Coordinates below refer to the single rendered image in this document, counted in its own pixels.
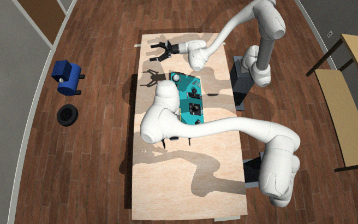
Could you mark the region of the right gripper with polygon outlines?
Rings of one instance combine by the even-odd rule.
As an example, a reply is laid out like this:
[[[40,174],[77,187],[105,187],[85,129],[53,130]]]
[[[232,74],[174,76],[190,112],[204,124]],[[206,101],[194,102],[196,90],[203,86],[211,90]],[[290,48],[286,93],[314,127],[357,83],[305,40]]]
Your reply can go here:
[[[179,50],[178,50],[178,44],[174,44],[171,46],[171,49],[167,49],[167,47],[165,46],[165,43],[163,42],[159,42],[159,44],[156,45],[151,45],[151,48],[158,48],[161,47],[163,49],[165,49],[165,53],[163,53],[162,55],[160,55],[159,57],[154,57],[154,58],[150,58],[150,61],[163,61],[169,57],[171,57],[171,54],[179,54]]]

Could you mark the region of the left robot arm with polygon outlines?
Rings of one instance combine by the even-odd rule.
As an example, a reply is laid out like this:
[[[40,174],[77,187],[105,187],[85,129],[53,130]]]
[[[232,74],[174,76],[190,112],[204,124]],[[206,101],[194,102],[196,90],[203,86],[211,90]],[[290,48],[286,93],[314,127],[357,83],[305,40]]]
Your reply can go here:
[[[300,137],[293,130],[275,122],[247,117],[226,117],[196,125],[183,123],[180,117],[180,97],[175,83],[160,81],[153,104],[140,124],[142,139],[156,144],[162,139],[198,138],[227,131],[247,133],[265,143],[258,177],[261,193],[269,196],[274,206],[288,205],[300,167],[299,158],[293,155],[300,146]]]

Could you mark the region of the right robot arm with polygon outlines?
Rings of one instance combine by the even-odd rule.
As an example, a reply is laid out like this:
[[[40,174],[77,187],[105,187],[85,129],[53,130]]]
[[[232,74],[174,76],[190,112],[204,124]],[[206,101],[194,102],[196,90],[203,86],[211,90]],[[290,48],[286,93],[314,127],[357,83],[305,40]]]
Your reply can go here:
[[[241,73],[250,73],[253,81],[259,87],[269,85],[271,72],[269,61],[275,40],[285,35],[285,23],[280,13],[275,9],[275,0],[254,0],[245,6],[223,27],[214,42],[207,47],[204,40],[190,40],[178,44],[181,54],[188,54],[188,62],[192,70],[201,71],[208,58],[217,51],[230,32],[238,25],[257,18],[260,45],[250,46],[243,59],[239,58]],[[188,52],[187,52],[188,51]]]

